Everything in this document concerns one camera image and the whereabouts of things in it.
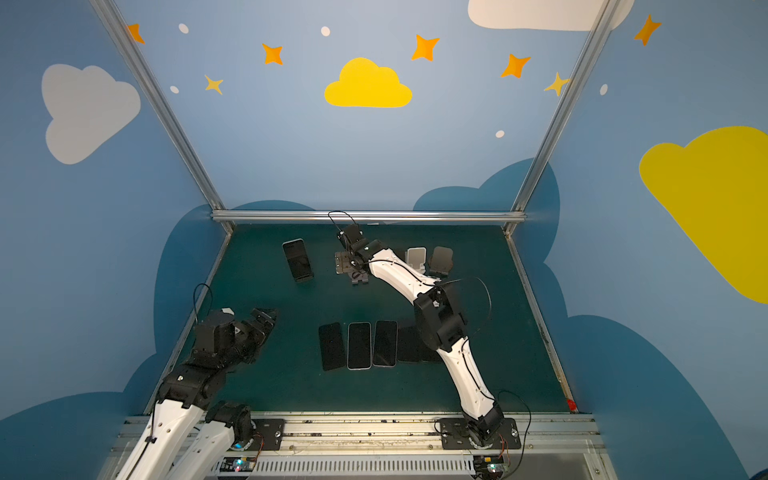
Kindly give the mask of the purple phone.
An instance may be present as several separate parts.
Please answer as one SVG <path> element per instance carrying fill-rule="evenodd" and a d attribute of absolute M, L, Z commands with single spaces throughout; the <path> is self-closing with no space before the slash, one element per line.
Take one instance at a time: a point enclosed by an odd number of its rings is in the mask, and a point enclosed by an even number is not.
<path fill-rule="evenodd" d="M 394 367 L 397 363 L 398 323 L 378 321 L 374 331 L 372 363 L 375 367 Z"/>

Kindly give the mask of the pink round phone stand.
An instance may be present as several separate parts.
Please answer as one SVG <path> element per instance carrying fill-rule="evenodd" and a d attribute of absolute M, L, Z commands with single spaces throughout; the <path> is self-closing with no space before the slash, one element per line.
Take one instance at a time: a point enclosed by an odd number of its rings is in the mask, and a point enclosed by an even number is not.
<path fill-rule="evenodd" d="M 367 284 L 369 282 L 368 274 L 365 271 L 356 269 L 352 265 L 348 252 L 336 252 L 334 260 L 337 275 L 347 275 L 353 285 Z"/>

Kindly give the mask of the round wooden phone stand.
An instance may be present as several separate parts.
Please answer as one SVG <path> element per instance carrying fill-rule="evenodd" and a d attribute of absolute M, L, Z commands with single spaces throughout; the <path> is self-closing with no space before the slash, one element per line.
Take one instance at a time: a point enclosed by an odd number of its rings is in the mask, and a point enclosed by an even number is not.
<path fill-rule="evenodd" d="M 451 248 L 436 246 L 428 262 L 430 274 L 435 277 L 447 277 L 454 267 L 453 255 Z"/>

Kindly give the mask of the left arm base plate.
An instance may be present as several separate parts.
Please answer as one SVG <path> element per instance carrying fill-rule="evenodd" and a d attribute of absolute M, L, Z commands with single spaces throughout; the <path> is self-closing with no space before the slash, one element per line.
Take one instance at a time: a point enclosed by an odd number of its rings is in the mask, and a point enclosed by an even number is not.
<path fill-rule="evenodd" d="M 279 418 L 256 418 L 234 427 L 235 442 L 231 451 L 277 451 L 281 447 L 285 421 Z"/>

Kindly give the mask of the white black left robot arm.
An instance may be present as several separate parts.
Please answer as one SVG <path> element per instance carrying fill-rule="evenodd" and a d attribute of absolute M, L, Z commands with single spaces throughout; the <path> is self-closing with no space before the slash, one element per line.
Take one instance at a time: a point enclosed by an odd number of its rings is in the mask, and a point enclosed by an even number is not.
<path fill-rule="evenodd" d="M 225 452 L 244 450 L 257 437 L 250 407 L 218 401 L 227 376 L 254 363 L 279 313 L 253 309 L 243 320 L 229 308 L 194 328 L 186 361 L 162 380 L 149 421 L 118 479 L 203 479 Z"/>

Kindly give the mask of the white-edged phone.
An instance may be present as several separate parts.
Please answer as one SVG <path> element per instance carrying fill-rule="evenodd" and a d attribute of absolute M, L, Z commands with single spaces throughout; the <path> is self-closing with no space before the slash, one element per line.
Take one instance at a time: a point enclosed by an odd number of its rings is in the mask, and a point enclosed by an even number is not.
<path fill-rule="evenodd" d="M 371 324 L 351 323 L 348 327 L 347 368 L 366 370 L 372 366 Z"/>

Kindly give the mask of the white phone stand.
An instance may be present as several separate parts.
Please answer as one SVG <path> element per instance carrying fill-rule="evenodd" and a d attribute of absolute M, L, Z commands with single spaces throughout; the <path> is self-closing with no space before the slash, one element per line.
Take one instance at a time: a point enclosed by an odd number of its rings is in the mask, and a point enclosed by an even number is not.
<path fill-rule="evenodd" d="M 427 249 L 411 247 L 406 250 L 406 263 L 421 274 L 426 272 Z"/>

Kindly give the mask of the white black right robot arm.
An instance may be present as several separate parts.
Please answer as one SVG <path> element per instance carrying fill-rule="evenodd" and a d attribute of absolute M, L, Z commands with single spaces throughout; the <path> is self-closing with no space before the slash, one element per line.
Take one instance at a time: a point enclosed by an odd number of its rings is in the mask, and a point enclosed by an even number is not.
<path fill-rule="evenodd" d="M 337 238 L 353 270 L 386 282 L 413 305 L 423 344 L 437 352 L 456 387 L 472 444 L 490 447 L 505 417 L 474 360 L 457 288 L 412 268 L 382 242 L 367 239 L 355 223 L 339 228 Z"/>

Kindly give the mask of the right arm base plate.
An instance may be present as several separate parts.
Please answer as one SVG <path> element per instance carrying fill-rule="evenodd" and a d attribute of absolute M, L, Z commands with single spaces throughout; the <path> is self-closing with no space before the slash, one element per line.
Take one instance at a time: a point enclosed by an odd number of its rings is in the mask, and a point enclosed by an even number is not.
<path fill-rule="evenodd" d="M 468 428 L 467 420 L 459 417 L 439 418 L 433 427 L 438 433 L 444 450 L 520 450 L 522 433 L 514 419 L 504 419 L 483 444 L 475 442 Z"/>

